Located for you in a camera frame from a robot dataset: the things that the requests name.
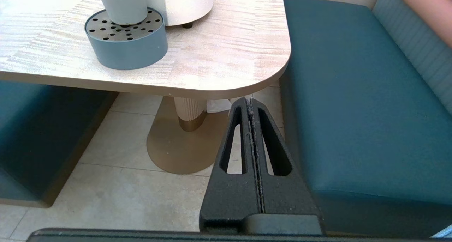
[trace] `person's arm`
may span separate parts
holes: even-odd
[[[403,0],[452,48],[452,0]]]

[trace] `light blue backrest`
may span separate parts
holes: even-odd
[[[373,13],[452,114],[452,49],[402,0],[378,0]]]

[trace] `white cylinder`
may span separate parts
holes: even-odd
[[[119,25],[132,25],[147,16],[147,0],[102,0],[112,22]]]
[[[193,22],[206,15],[213,6],[213,0],[147,0],[148,7],[159,11],[165,25],[181,25]]]

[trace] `table top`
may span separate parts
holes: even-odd
[[[168,53],[136,70],[101,65],[84,32],[100,0],[0,0],[0,80],[223,99],[276,81],[291,52],[283,0],[214,0]]]

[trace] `perforated metal lid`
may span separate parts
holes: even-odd
[[[162,25],[162,16],[149,9],[142,22],[127,26],[117,25],[108,18],[107,11],[100,11],[86,23],[86,33],[99,40],[123,42],[151,35]]]

